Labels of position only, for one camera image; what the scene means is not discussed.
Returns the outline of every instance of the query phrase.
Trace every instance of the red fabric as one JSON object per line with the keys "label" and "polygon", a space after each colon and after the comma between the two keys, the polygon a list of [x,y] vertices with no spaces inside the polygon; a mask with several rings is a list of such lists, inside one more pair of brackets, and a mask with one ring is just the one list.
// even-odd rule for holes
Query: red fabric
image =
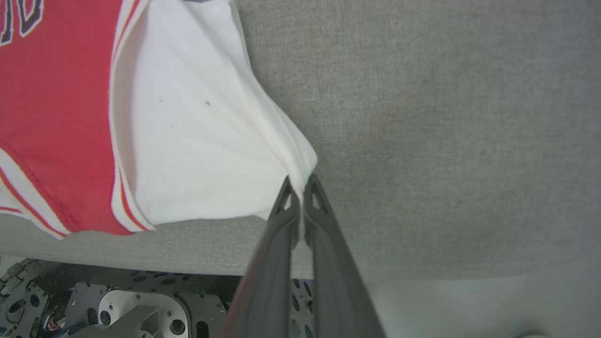
{"label": "red fabric", "polygon": [[[7,0],[0,2],[3,29]],[[18,3],[11,4],[12,41],[0,46],[0,148],[65,228],[128,234],[111,211],[108,120],[121,1],[45,1],[42,20],[25,37]],[[26,4],[31,10],[34,1]]]}

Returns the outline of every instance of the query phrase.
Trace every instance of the white fabric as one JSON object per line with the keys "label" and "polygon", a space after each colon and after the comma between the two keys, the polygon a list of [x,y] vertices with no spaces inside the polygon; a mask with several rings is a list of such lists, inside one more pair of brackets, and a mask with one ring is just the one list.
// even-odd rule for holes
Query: white fabric
{"label": "white fabric", "polygon": [[317,156],[249,66],[232,2],[152,0],[133,77],[133,196],[153,224],[267,217]]}

